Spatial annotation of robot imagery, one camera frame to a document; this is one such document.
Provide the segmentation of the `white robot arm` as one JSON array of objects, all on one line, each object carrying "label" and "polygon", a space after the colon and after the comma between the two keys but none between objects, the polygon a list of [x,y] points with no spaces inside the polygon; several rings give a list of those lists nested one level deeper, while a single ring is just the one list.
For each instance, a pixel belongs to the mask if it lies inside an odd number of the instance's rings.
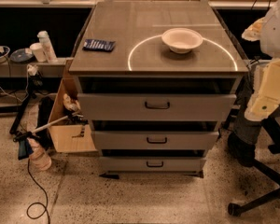
[{"label": "white robot arm", "polygon": [[280,105],[280,0],[269,9],[264,18],[252,23],[242,33],[248,41],[259,41],[260,50],[273,59],[254,73],[252,94],[245,118],[261,121],[268,118]]}]

